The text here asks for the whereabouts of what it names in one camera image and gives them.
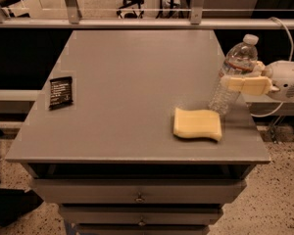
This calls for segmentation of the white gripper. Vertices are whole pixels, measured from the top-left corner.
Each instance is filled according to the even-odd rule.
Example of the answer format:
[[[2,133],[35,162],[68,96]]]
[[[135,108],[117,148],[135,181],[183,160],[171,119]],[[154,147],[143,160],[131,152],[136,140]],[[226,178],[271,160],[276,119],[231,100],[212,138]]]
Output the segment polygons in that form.
[[[294,62],[276,61],[265,66],[257,61],[251,76],[225,75],[220,84],[230,91],[253,96],[268,94],[273,100],[294,102]]]

